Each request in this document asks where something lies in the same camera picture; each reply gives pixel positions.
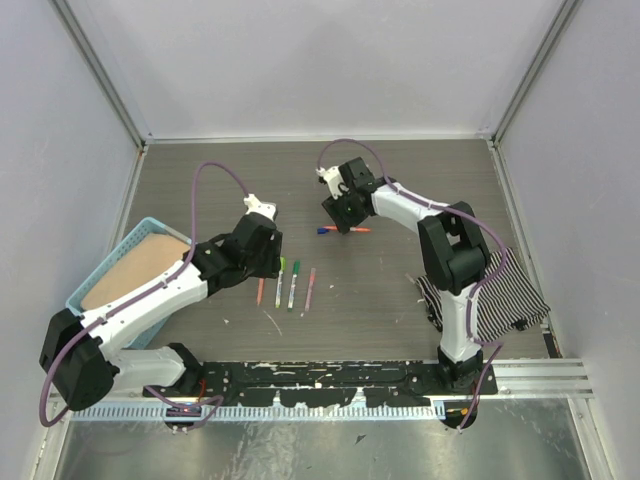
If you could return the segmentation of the orange white marker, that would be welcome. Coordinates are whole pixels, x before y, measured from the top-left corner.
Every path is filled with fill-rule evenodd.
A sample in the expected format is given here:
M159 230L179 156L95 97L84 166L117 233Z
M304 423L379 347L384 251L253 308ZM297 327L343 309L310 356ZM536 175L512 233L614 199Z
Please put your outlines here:
M337 231L337 232L341 232L342 230L340 230L338 228L338 226L324 226L323 227L325 230L327 231ZM349 227L348 231L350 232L358 232L358 233L370 233L372 230L370 228L366 228L366 227Z

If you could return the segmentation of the orange slim pen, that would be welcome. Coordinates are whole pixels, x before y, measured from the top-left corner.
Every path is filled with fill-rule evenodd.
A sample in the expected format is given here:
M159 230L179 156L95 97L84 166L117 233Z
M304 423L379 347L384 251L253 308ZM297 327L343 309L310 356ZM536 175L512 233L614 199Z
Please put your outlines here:
M265 278L259 278L258 291L256 296L256 304L260 306L264 298Z

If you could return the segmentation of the white marker lime end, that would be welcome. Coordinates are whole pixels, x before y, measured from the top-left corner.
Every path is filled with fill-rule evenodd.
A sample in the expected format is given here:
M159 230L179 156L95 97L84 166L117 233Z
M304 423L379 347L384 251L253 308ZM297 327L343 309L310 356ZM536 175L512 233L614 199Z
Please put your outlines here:
M278 277L277 277L277 283L276 283L275 300L274 300L274 306L275 306L276 309L280 308L280 306L281 306L282 287L283 287L283 279L284 279L285 270L286 270L286 259L281 256L280 257L280 268L279 268Z

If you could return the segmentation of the white marker green end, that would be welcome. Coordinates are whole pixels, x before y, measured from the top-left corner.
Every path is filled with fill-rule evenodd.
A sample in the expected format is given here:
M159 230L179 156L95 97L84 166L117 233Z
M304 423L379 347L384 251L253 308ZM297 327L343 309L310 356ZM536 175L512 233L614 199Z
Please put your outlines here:
M287 299L287 312L292 312L294 309L296 286L297 286L297 279L299 276L300 266L301 266L301 261L295 260L292 267L292 276L291 276L289 294Z

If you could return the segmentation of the pink highlighter pen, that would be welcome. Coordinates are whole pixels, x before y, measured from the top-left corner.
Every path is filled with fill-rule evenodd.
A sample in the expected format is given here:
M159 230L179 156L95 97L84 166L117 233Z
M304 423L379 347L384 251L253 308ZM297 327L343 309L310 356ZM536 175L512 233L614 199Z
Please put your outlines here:
M304 303L304 312L305 313L309 312L310 308L311 308L313 290L314 290L314 286L315 286L315 282L316 282L316 274L317 274L316 268L312 267L310 269L309 282L308 282L308 287L307 287L307 292L306 292L306 297L305 297L305 303Z

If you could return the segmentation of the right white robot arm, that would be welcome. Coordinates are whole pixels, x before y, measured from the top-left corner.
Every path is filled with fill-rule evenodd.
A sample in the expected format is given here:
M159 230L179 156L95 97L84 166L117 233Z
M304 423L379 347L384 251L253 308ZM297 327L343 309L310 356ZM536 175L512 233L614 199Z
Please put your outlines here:
M426 277L440 295L438 376L447 392L466 392L483 369L477 287L490 260L473 210L464 202L437 203L388 177L377 178L360 157L318 167L316 174L329 190L322 206L340 233L380 216L417 234Z

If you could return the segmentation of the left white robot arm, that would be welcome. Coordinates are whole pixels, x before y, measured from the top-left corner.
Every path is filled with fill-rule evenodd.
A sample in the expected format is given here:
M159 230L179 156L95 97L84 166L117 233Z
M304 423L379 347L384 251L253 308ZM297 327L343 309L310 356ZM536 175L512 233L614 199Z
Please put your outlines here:
M113 390L164 388L181 397L200 387L203 367L181 343L134 350L129 343L178 310L248 278L277 278L282 234L274 205L252 208L229 234L196 244L169 269L106 305L50 320L39 363L40 400L56 389L69 410L84 410Z

